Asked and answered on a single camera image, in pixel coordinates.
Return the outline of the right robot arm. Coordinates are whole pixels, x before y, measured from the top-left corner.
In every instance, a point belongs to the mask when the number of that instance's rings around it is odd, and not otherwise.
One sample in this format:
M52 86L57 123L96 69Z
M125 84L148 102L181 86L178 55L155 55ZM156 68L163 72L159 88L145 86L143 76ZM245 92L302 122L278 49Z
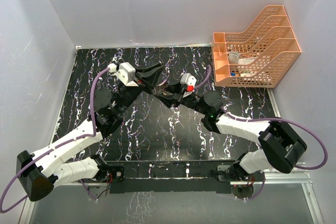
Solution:
M168 108L183 105L203 114L201 121L210 132L238 136L260 145L259 150L242 154L225 170L213 172L216 177L247 180L255 172L272 168L289 174L307 150L303 139L280 118L252 122L225 112L223 98L215 90L198 95L190 86L176 83L155 97Z

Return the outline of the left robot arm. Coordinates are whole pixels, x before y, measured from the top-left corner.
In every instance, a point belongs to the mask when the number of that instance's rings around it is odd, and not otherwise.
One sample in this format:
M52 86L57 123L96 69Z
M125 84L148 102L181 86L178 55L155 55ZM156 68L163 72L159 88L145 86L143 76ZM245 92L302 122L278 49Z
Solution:
M39 201L54 188L77 180L104 181L109 172L99 156L75 162L69 159L114 133L137 97L142 92L153 93L163 70L161 62L145 68L124 62L111 63L100 72L90 91L88 118L48 146L17 155L18 180L30 201Z

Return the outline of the metal keyring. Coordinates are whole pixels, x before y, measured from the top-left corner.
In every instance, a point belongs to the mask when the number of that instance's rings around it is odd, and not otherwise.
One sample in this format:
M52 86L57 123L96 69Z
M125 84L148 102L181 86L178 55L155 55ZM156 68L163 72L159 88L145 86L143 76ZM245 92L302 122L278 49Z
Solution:
M168 84L170 75L171 75L171 69L170 69L170 67L166 67L165 68L165 73L164 73L164 76L163 76L163 80L162 80L162 82L160 82L159 84L157 84L155 86L155 89L156 90L163 90L163 89L165 89L166 86L167 86L167 84Z

